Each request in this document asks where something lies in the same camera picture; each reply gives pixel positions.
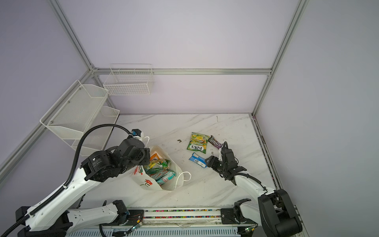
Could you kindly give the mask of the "blue snack packet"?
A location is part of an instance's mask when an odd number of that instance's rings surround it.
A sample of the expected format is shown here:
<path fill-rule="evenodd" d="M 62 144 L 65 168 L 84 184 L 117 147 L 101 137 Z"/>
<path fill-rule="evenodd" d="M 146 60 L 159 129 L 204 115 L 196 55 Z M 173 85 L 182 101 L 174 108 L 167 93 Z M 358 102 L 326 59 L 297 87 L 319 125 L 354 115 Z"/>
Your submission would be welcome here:
<path fill-rule="evenodd" d="M 196 153 L 192 153 L 189 160 L 194 162 L 195 164 L 201 166 L 202 168 L 207 168 L 207 163 L 206 163 L 205 159 Z"/>

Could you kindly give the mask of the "orange snack packet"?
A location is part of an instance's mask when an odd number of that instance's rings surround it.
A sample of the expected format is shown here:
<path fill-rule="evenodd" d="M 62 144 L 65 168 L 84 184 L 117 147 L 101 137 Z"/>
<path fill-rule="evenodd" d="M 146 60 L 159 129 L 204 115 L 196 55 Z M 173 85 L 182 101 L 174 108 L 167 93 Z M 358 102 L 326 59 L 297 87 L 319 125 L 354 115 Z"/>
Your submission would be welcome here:
<path fill-rule="evenodd" d="M 153 152 L 150 157 L 150 162 L 157 162 L 162 160 L 161 155 L 158 152 Z"/>

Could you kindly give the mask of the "white floral paper bag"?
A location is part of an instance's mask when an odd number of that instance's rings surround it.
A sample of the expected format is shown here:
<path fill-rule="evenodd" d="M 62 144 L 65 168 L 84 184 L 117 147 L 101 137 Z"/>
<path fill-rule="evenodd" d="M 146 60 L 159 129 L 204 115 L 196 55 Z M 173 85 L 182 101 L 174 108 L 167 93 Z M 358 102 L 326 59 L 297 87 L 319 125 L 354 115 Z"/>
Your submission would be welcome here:
<path fill-rule="evenodd" d="M 148 191 L 174 191 L 178 189 L 179 187 L 182 187 L 185 182 L 188 182 L 191 180 L 191 173 L 188 171 L 182 171 L 182 169 L 174 162 L 174 160 L 169 156 L 169 154 L 164 151 L 159 146 L 151 146 L 150 149 L 150 157 L 153 152 L 158 152 L 162 160 L 170 160 L 169 169 L 171 171 L 176 172 L 176 177 L 169 180 L 167 183 L 160 186 L 156 180 L 161 177 L 161 172 L 153 174 L 153 175 L 147 175 L 143 166 L 137 166 L 131 177 L 132 180 L 139 185 L 142 189 L 148 190 Z"/>

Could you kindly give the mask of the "teal snack packet top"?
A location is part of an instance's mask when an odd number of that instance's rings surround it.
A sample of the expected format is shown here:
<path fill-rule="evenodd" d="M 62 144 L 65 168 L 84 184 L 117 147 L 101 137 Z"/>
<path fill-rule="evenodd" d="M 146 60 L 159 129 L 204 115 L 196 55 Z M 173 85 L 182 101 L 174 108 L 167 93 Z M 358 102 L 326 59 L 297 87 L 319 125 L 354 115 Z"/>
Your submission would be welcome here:
<path fill-rule="evenodd" d="M 176 172 L 171 170 L 165 170 L 161 173 L 161 177 L 156 180 L 156 182 L 162 186 L 163 184 L 167 183 L 169 180 L 176 177 Z"/>

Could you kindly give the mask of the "green snack packet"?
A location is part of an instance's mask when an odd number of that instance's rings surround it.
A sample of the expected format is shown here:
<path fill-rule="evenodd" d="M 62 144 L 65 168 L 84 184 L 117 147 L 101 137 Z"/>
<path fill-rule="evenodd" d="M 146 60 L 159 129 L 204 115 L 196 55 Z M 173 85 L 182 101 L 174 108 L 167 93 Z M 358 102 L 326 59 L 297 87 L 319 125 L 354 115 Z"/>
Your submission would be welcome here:
<path fill-rule="evenodd" d="M 170 160 L 153 161 L 147 166 L 143 166 L 147 175 L 153 175 L 161 171 L 169 169 Z"/>

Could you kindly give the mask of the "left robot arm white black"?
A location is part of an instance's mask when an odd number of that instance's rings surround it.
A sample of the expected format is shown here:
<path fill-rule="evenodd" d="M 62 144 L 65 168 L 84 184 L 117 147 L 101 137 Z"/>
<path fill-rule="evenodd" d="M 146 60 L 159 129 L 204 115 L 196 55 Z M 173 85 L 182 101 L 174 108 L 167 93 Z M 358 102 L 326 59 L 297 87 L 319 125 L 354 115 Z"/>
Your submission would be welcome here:
<path fill-rule="evenodd" d="M 62 192 L 45 198 L 42 208 L 38 205 L 21 207 L 16 219 L 24 226 L 19 237 L 66 237 L 81 229 L 98 224 L 121 226 L 130 216 L 122 200 L 90 209 L 72 209 L 72 205 L 87 192 L 107 179 L 116 178 L 136 166 L 150 162 L 150 149 L 135 137 L 129 137 L 119 146 L 97 151 L 85 159 L 74 172 Z"/>

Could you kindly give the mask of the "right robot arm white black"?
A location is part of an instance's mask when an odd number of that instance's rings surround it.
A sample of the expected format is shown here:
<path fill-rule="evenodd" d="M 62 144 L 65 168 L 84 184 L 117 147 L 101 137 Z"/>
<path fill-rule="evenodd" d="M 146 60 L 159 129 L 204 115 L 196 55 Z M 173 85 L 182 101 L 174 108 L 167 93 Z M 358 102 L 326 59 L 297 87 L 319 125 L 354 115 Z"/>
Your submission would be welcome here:
<path fill-rule="evenodd" d="M 227 142 L 219 150 L 218 158 L 210 156 L 205 163 L 224 180 L 250 195 L 250 198 L 235 202 L 235 222 L 251 220 L 261 226 L 268 237 L 292 237 L 303 231 L 289 194 L 284 189 L 270 188 L 249 175 L 247 169 L 239 165 Z"/>

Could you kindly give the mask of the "brown purple candy bar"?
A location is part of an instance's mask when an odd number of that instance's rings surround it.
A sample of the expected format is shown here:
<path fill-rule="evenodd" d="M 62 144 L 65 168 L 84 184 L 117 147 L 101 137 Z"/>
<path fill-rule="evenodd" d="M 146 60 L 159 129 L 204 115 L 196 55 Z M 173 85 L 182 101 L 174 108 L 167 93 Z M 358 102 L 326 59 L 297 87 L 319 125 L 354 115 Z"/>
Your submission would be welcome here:
<path fill-rule="evenodd" d="M 223 147 L 223 144 L 220 143 L 219 141 L 217 141 L 213 135 L 211 135 L 211 136 L 209 137 L 208 142 L 209 142 L 211 145 L 213 145 L 215 148 L 217 148 L 217 149 L 221 149 L 221 148 Z"/>

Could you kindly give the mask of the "yellow-green snack packet back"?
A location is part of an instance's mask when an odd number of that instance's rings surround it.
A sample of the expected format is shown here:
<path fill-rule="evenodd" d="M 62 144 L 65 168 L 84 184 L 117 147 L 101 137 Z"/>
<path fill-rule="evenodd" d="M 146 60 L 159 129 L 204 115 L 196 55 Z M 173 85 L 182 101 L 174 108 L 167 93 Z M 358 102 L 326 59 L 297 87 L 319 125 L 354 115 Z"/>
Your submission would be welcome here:
<path fill-rule="evenodd" d="M 209 138 L 208 135 L 192 132 L 187 150 L 206 154 Z"/>

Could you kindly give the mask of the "lower white mesh shelf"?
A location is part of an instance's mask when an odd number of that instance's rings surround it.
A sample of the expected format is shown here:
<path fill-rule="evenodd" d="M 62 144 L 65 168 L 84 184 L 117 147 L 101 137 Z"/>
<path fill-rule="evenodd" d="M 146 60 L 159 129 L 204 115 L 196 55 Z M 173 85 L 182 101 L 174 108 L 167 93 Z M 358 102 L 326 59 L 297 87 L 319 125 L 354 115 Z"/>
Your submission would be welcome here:
<path fill-rule="evenodd" d="M 75 115 L 75 130 L 80 131 L 81 135 L 83 135 L 88 129 L 96 125 L 115 124 L 119 117 L 119 110 L 102 106 L 95 117 L 92 117 L 92 112 L 84 111 L 78 111 Z M 82 145 L 81 156 L 88 157 L 96 151 L 103 150 L 112 130 L 113 127 L 103 127 L 91 132 Z"/>

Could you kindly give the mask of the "white mesh shelf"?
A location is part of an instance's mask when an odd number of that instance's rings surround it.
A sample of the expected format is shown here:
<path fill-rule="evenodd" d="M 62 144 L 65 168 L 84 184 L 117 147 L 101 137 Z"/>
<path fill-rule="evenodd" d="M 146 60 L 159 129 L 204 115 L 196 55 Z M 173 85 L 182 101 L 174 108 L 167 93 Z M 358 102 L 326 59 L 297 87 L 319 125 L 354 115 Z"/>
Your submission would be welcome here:
<path fill-rule="evenodd" d="M 93 124 L 108 98 L 108 90 L 75 81 L 40 119 L 62 140 L 80 139 Z"/>
<path fill-rule="evenodd" d="M 95 117 L 92 117 L 92 112 L 84 111 L 78 111 L 75 115 L 75 130 L 80 131 L 81 135 L 83 135 L 88 129 L 96 125 L 115 124 L 119 117 L 119 110 L 102 106 Z M 103 150 L 112 130 L 113 127 L 103 127 L 91 132 L 82 145 L 81 156 L 88 157 L 96 151 Z"/>

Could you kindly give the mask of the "upper white mesh shelf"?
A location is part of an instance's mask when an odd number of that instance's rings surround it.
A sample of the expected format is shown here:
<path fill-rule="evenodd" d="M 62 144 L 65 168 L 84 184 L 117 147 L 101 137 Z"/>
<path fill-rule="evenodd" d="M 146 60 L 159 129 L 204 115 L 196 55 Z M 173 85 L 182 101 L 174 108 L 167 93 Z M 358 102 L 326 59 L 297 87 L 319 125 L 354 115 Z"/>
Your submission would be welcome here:
<path fill-rule="evenodd" d="M 75 81 L 40 119 L 62 140 L 80 139 L 93 124 L 108 98 L 108 90 Z"/>

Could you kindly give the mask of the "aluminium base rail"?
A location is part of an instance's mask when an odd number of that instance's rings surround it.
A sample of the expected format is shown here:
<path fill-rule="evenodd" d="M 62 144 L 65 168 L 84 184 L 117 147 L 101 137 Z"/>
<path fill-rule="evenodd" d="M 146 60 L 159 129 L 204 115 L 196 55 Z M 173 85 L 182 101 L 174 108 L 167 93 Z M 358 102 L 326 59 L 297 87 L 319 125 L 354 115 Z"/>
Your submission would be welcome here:
<path fill-rule="evenodd" d="M 233 225 L 237 234 L 248 235 L 261 226 L 268 237 L 292 237 L 304 231 L 303 223 L 296 208 L 279 201 L 273 204 L 254 203 L 248 198 L 235 202 L 234 206 L 147 208 L 127 209 L 122 200 L 93 209 L 69 209 L 54 225 L 58 236 L 95 225 L 125 228 L 123 235 L 134 233 L 141 226 L 192 227 L 193 225 Z"/>

